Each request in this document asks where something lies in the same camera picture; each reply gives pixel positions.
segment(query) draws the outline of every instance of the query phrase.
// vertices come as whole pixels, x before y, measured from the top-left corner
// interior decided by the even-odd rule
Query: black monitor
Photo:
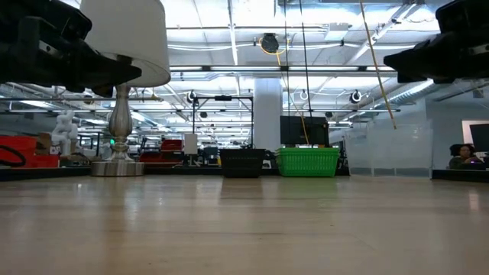
[[[329,146],[329,126],[325,117],[304,117],[309,144],[324,144]],[[301,117],[280,117],[280,142],[285,145],[307,144],[304,125]]]
[[[472,140],[477,152],[489,152],[489,124],[471,125]]]

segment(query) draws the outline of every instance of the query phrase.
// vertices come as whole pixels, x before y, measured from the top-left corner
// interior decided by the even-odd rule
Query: lamp
[[[159,0],[83,0],[82,13],[92,21],[86,42],[106,57],[136,66],[139,78],[116,87],[109,131],[115,137],[106,162],[92,165],[93,176],[139,176],[144,165],[128,156],[132,132],[129,111],[131,87],[155,87],[170,81],[165,11]]]

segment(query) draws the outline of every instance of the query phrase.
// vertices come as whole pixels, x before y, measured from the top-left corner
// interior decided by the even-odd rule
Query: silver lamp base
[[[92,163],[92,176],[143,176],[144,163],[106,161]]]

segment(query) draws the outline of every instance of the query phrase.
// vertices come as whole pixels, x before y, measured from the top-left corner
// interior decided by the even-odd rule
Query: metal frame
[[[194,98],[194,100],[199,100],[199,99],[203,99],[204,102],[198,107],[196,108],[196,105],[195,104],[192,104],[192,134],[195,134],[196,133],[196,113],[209,101],[209,100],[215,100],[215,101],[224,101],[224,100],[219,100],[219,98],[221,98],[222,95],[218,95],[218,96],[196,96]],[[247,111],[244,111],[244,112],[250,112],[251,113],[251,145],[254,144],[254,140],[253,140],[253,133],[254,133],[254,97],[253,96],[228,96],[227,97],[228,99],[231,99],[231,100],[226,100],[226,101],[232,101],[232,100],[238,100],[239,102],[243,102],[242,99],[249,99],[251,101],[251,109],[249,109],[246,104],[243,104],[244,106],[246,106],[246,109]]]

